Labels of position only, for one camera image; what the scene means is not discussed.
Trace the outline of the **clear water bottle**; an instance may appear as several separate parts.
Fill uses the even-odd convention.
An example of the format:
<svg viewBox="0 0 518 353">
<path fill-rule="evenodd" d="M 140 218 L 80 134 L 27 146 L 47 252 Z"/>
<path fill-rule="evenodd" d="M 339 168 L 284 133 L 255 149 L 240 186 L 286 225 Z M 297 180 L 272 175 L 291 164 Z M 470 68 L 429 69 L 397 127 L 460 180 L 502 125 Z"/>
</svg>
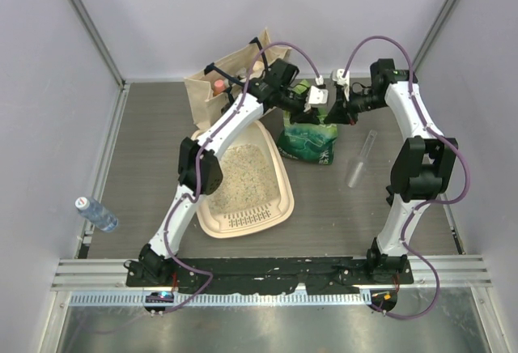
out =
<svg viewBox="0 0 518 353">
<path fill-rule="evenodd" d="M 118 218 L 94 198 L 79 197 L 74 205 L 80 216 L 102 232 L 112 232 L 117 228 Z"/>
</svg>

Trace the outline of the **beige canvas tote bag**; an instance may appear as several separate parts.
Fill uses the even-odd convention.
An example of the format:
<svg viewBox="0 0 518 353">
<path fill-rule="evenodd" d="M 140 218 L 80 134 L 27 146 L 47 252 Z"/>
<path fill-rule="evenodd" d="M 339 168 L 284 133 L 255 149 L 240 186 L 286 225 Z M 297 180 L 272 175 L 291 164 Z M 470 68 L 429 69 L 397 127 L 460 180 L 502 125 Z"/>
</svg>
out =
<svg viewBox="0 0 518 353">
<path fill-rule="evenodd" d="M 209 129 L 222 115 L 244 86 L 246 70 L 252 66 L 256 54 L 271 43 L 265 29 L 252 38 L 242 49 L 209 63 L 201 71 L 184 79 L 194 125 L 200 130 Z M 213 85 L 223 79 L 226 90 L 213 96 Z"/>
</svg>

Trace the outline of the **cream plastic litter box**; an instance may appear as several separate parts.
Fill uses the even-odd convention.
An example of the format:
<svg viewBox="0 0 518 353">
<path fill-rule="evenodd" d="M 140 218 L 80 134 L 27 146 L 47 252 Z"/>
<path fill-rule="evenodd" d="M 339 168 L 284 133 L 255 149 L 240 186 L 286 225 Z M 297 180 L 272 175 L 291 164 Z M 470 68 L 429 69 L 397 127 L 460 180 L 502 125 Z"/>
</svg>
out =
<svg viewBox="0 0 518 353">
<path fill-rule="evenodd" d="M 264 231 L 290 218 L 295 199 L 270 132 L 252 123 L 219 160 L 223 181 L 197 209 L 205 234 L 227 239 Z"/>
</svg>

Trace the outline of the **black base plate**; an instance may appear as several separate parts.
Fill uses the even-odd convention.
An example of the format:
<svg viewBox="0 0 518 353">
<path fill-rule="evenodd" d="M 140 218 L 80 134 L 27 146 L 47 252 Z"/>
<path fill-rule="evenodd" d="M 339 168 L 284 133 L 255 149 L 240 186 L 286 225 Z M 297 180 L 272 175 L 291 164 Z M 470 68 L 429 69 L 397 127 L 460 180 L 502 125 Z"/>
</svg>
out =
<svg viewBox="0 0 518 353">
<path fill-rule="evenodd" d="M 186 258 L 189 269 L 168 259 L 150 272 L 135 260 L 127 260 L 128 287 L 168 287 L 193 294 L 204 283 L 208 295 L 242 294 L 276 296 L 291 294 L 302 284 L 309 295 L 356 293 L 358 287 L 412 284 L 409 261 L 399 269 L 372 268 L 364 258 L 273 257 Z"/>
</svg>

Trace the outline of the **cat litter pile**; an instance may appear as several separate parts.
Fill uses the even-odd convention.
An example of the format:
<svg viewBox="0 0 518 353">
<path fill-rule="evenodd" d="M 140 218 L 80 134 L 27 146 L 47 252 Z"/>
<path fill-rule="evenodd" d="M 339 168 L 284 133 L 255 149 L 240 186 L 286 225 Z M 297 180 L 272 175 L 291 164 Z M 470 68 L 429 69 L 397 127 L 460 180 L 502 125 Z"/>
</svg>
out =
<svg viewBox="0 0 518 353">
<path fill-rule="evenodd" d="M 220 164 L 223 181 L 207 198 L 213 215 L 261 206 L 279 196 L 274 167 L 258 146 L 229 147 Z"/>
</svg>

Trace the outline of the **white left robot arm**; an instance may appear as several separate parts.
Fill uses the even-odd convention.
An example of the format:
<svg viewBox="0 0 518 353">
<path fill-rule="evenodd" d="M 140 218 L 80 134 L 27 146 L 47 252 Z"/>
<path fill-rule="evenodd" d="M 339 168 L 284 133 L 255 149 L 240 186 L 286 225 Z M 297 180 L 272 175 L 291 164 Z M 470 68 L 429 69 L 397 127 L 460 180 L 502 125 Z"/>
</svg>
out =
<svg viewBox="0 0 518 353">
<path fill-rule="evenodd" d="M 306 100 L 290 96 L 290 86 L 298 73 L 295 65 L 275 60 L 260 78 L 243 84 L 230 108 L 207 131 L 181 142 L 175 196 L 159 229 L 138 255 L 135 277 L 154 287 L 164 287 L 171 281 L 185 230 L 197 205 L 221 185 L 219 161 L 243 130 L 271 108 L 297 115 L 309 110 Z"/>
</svg>

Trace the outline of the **green litter bag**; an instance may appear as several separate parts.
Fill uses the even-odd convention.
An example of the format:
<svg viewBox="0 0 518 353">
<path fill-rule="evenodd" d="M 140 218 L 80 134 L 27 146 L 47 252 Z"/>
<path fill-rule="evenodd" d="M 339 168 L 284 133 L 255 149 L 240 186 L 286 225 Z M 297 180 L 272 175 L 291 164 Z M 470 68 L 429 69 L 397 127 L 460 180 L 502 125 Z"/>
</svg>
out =
<svg viewBox="0 0 518 353">
<path fill-rule="evenodd" d="M 310 164 L 331 165 L 334 143 L 338 138 L 336 124 L 324 124 L 325 108 L 315 108 L 319 124 L 291 123 L 291 115 L 284 111 L 283 129 L 277 139 L 280 155 Z"/>
</svg>

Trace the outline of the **pink capped bottle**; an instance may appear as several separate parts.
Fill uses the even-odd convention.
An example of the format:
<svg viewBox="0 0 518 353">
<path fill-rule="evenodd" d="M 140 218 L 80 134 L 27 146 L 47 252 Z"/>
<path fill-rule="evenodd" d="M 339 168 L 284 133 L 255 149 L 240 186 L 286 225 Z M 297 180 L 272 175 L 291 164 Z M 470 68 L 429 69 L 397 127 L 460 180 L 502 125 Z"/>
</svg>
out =
<svg viewBox="0 0 518 353">
<path fill-rule="evenodd" d="M 213 85 L 213 96 L 218 96 L 222 92 L 226 90 L 227 86 L 223 79 L 217 79 L 214 81 Z"/>
</svg>

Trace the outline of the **clear plastic scoop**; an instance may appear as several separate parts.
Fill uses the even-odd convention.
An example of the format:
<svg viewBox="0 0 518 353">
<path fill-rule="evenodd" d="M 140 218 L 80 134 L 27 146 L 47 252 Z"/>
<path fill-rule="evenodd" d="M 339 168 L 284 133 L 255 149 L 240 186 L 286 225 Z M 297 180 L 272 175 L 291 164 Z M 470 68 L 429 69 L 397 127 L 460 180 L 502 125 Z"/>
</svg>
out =
<svg viewBox="0 0 518 353">
<path fill-rule="evenodd" d="M 355 188 L 362 180 L 364 173 L 367 171 L 368 156 L 376 137 L 377 132 L 370 130 L 361 151 L 349 162 L 346 172 L 346 184 L 348 187 Z"/>
</svg>

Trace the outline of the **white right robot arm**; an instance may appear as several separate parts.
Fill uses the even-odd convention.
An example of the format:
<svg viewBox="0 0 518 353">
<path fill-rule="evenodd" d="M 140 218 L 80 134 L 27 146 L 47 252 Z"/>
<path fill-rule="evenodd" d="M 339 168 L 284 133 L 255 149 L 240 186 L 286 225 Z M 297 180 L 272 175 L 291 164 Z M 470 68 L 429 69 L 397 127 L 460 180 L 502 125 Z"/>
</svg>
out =
<svg viewBox="0 0 518 353">
<path fill-rule="evenodd" d="M 382 284 L 404 273 L 410 238 L 422 213 L 446 191 L 458 143 L 435 130 L 414 72 L 397 69 L 391 59 L 372 63 L 370 71 L 372 84 L 363 94 L 352 92 L 348 72 L 332 72 L 336 100 L 325 120 L 353 125 L 360 113 L 387 107 L 401 131 L 403 144 L 388 187 L 391 208 L 361 267 L 370 281 Z"/>
</svg>

